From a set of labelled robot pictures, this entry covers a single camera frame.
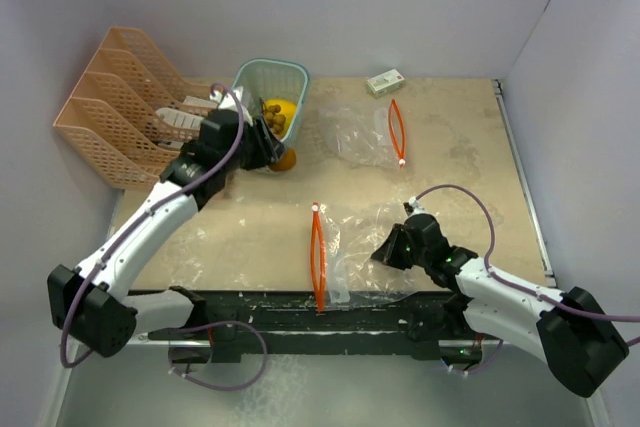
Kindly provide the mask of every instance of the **table top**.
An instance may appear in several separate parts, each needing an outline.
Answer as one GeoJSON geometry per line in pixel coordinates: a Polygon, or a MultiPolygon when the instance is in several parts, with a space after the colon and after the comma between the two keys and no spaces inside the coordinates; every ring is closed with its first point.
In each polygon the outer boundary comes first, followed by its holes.
{"type": "MultiPolygon", "coordinates": [[[[529,211],[490,80],[407,79],[395,98],[407,131],[407,164],[385,169],[351,164],[333,154],[318,129],[318,109],[336,102],[372,101],[363,78],[312,79],[294,145],[298,163],[267,175],[239,171],[194,218],[160,248],[133,285],[165,289],[311,291],[311,205],[365,209],[402,202],[426,188],[454,183],[487,205],[497,245],[492,263],[531,282],[544,270],[529,211]]],[[[115,226],[147,194],[126,191],[115,226]]],[[[483,255],[487,222],[464,194],[440,190],[422,204],[452,244],[483,255]]],[[[416,290],[437,290],[419,269],[416,290]]]]}

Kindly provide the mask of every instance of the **small box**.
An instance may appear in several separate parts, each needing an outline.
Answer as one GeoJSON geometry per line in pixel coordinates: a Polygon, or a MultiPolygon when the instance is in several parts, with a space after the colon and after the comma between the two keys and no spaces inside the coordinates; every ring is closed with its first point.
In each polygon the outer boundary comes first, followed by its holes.
{"type": "Polygon", "coordinates": [[[367,90],[377,99],[384,94],[398,90],[404,84],[404,77],[396,69],[392,69],[368,79],[367,90]]]}

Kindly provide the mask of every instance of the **basket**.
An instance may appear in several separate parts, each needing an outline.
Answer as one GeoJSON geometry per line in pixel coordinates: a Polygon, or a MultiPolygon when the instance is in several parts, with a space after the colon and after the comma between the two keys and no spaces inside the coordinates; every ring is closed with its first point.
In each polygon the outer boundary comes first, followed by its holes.
{"type": "Polygon", "coordinates": [[[209,86],[185,80],[140,29],[111,27],[100,47],[130,52],[162,84],[169,95],[179,102],[184,102],[187,95],[209,100],[209,86]]]}
{"type": "Polygon", "coordinates": [[[53,125],[115,188],[148,190],[179,153],[153,144],[99,99],[72,96],[53,125]]]}
{"type": "Polygon", "coordinates": [[[113,74],[85,72],[73,97],[102,100],[152,142],[186,142],[198,136],[197,129],[166,123],[127,83],[113,74]]]}
{"type": "Polygon", "coordinates": [[[293,143],[300,129],[302,110],[310,86],[309,72],[303,66],[282,60],[254,59],[240,67],[231,88],[242,86],[251,94],[251,115],[261,112],[260,98],[284,99],[296,104],[296,113],[282,143],[287,147],[293,143]]]}
{"type": "MultiPolygon", "coordinates": [[[[113,74],[125,83],[153,110],[161,107],[181,110],[190,114],[206,117],[209,107],[185,105],[174,98],[149,70],[131,52],[126,50],[100,48],[91,59],[87,72],[113,74]]],[[[209,98],[209,86],[203,86],[209,98]]]]}

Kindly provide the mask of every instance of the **gray floor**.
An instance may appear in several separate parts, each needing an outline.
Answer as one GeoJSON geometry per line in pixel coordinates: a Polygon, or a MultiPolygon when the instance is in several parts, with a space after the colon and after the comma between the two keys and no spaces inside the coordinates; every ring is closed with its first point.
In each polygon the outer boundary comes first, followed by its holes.
{"type": "MultiPolygon", "coordinates": [[[[250,377],[259,361],[247,356],[196,375],[234,383],[250,377]]],[[[592,426],[584,400],[514,348],[468,379],[440,365],[404,357],[272,356],[258,384],[219,393],[168,375],[166,348],[129,346],[75,369],[58,427],[592,426]]]]}

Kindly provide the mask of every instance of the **yellow object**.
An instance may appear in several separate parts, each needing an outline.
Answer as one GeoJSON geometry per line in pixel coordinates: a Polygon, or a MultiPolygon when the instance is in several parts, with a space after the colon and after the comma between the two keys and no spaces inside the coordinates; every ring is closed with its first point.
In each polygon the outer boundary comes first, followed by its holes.
{"type": "Polygon", "coordinates": [[[267,108],[272,105],[280,106],[280,112],[278,113],[280,115],[284,115],[285,121],[282,133],[280,133],[279,135],[281,135],[282,137],[287,135],[287,132],[289,132],[289,126],[291,125],[291,121],[293,120],[293,116],[296,114],[296,104],[284,99],[269,99],[264,103],[264,105],[267,108]]]}
{"type": "Polygon", "coordinates": [[[296,165],[296,162],[296,151],[289,147],[282,158],[275,164],[271,164],[269,168],[274,172],[284,172],[286,170],[293,169],[293,166],[296,165]]]}

